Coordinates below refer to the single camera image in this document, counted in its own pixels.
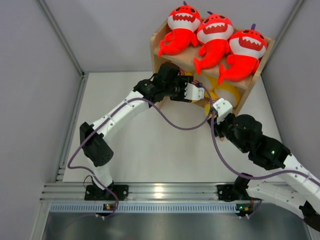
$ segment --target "wooden box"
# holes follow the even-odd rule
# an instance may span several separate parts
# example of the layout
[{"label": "wooden box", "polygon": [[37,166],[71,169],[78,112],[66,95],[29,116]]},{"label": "wooden box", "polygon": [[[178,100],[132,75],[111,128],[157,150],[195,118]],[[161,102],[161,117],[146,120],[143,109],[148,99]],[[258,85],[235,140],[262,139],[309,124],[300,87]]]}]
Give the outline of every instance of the wooden box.
[{"label": "wooden box", "polygon": [[[240,30],[241,29],[234,28],[234,32],[237,32]],[[158,52],[160,49],[160,47],[159,47],[160,41],[162,39],[164,39],[165,35],[167,33],[169,33],[169,31],[170,31],[170,28],[167,24],[167,21],[165,21],[151,37],[150,51],[151,51],[151,61],[152,61],[153,72],[156,73],[159,70],[160,65],[167,62],[167,61],[173,62],[181,68],[194,70],[195,69],[194,57],[199,57],[198,51],[199,51],[199,48],[201,45],[199,45],[198,47],[194,47],[194,46],[190,45],[187,49],[185,49],[182,53],[180,53],[178,55],[165,55],[164,54],[161,57],[158,57]],[[247,77],[246,79],[239,81],[239,82],[226,81],[226,82],[229,82],[232,85],[236,86],[242,95],[239,104],[233,110],[235,115],[239,114],[242,106],[246,102],[251,90],[255,86],[262,70],[264,69],[266,61],[270,55],[271,49],[274,46],[275,41],[273,39],[271,39],[270,37],[267,37],[267,36],[265,36],[265,39],[267,41],[266,52],[265,52],[264,56],[262,57],[260,64],[259,64],[259,67],[258,67],[257,71],[255,72],[255,74],[251,74],[249,77]],[[226,56],[222,59],[222,61],[220,63],[224,64],[225,66],[228,66]],[[205,73],[209,76],[218,78],[219,67],[220,67],[220,64],[218,64],[217,66],[210,68],[210,69],[204,69],[204,70],[202,70],[202,73]],[[195,104],[197,104],[201,107],[204,107],[208,101],[209,101],[208,99],[202,99],[200,101],[195,102]],[[161,106],[164,102],[165,102],[165,100],[162,101],[159,104],[159,106]]]}]

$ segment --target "red shark plush toy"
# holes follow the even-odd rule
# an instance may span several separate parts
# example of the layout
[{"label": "red shark plush toy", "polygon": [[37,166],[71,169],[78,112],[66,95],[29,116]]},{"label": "red shark plush toy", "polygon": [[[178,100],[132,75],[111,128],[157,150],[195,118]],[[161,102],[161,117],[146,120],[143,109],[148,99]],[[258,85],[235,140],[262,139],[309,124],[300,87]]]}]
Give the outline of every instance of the red shark plush toy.
[{"label": "red shark plush toy", "polygon": [[256,30],[255,24],[251,29],[245,29],[233,34],[229,40],[232,54],[226,59],[232,66],[226,69],[220,65],[218,83],[224,79],[239,82],[250,74],[254,74],[259,66],[260,58],[265,54],[267,41],[262,34]]},{"label": "red shark plush toy", "polygon": [[229,18],[211,13],[199,26],[197,38],[203,46],[199,49],[202,60],[193,59],[195,70],[200,75],[201,69],[210,69],[216,66],[225,54],[229,53],[228,39],[234,33],[232,22]]},{"label": "red shark plush toy", "polygon": [[168,17],[168,25],[171,29],[164,40],[160,42],[158,56],[162,54],[176,55],[181,53],[192,43],[198,45],[195,31],[201,23],[200,13],[192,6],[183,2],[183,6],[177,7]]}]

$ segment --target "white table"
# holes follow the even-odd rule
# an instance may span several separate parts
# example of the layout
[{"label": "white table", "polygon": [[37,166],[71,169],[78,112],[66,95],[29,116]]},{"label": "white table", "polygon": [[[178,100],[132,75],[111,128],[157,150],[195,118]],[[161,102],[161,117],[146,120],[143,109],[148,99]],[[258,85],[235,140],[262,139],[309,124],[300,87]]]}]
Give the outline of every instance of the white table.
[{"label": "white table", "polygon": [[[76,123],[69,159],[80,144],[79,127],[101,118],[120,103],[151,72],[90,73]],[[184,102],[166,102],[163,113],[181,127],[192,127],[205,118],[202,107]],[[250,114],[263,125],[263,133],[280,140],[275,119],[262,83],[258,80],[240,114]],[[248,160],[229,141],[218,141],[224,158],[237,171],[262,176],[267,172]],[[233,182],[236,175],[220,161],[215,152],[210,127],[193,131],[171,127],[154,109],[149,109],[122,128],[111,145],[114,156],[110,169],[115,182]],[[81,150],[73,166],[88,167]],[[66,169],[64,182],[83,182],[88,172]],[[281,182],[274,177],[270,181]]]}]

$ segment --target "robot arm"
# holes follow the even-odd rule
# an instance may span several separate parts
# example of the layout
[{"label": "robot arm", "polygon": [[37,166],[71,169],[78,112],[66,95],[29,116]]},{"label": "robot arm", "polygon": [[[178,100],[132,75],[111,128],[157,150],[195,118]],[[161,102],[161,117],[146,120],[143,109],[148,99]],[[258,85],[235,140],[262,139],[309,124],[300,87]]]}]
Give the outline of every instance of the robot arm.
[{"label": "robot arm", "polygon": [[[82,149],[89,158],[90,168],[101,183],[105,186],[113,183],[108,164],[114,155],[109,147],[111,139],[135,116],[150,108],[147,102],[139,99],[146,99],[154,104],[162,101],[164,97],[181,102],[203,99],[205,90],[192,82],[193,76],[180,75],[178,66],[166,62],[150,79],[139,81],[129,95],[108,114],[90,125],[84,122],[80,126],[81,143],[99,128]],[[93,182],[101,191],[105,189],[94,178]]]},{"label": "robot arm", "polygon": [[289,191],[250,177],[239,176],[232,186],[238,198],[259,198],[283,207],[320,231],[320,180],[311,174],[278,140],[262,133],[262,124],[250,115],[235,116],[231,104],[223,98],[212,106],[217,111],[214,135],[226,137],[242,153],[249,153],[249,160],[278,175],[295,191]]}]

